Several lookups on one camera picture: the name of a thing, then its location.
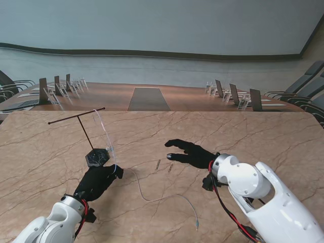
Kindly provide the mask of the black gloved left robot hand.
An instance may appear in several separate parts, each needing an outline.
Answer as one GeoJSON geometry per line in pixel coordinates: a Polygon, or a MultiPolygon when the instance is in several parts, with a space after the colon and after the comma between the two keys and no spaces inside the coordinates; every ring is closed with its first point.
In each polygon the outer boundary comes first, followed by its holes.
{"type": "Polygon", "coordinates": [[[74,196],[85,201],[97,200],[116,178],[123,177],[124,170],[116,165],[90,167],[74,191],[74,196]]]}

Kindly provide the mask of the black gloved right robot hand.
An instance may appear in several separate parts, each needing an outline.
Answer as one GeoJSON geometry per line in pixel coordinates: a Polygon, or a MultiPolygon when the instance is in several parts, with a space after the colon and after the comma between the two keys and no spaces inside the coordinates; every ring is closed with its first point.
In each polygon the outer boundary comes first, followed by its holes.
{"type": "Polygon", "coordinates": [[[220,155],[219,152],[213,154],[199,145],[180,139],[169,140],[165,143],[165,147],[172,146],[182,149],[184,154],[168,153],[168,160],[190,164],[198,169],[208,169],[210,162],[215,161],[215,159],[220,155]]]}

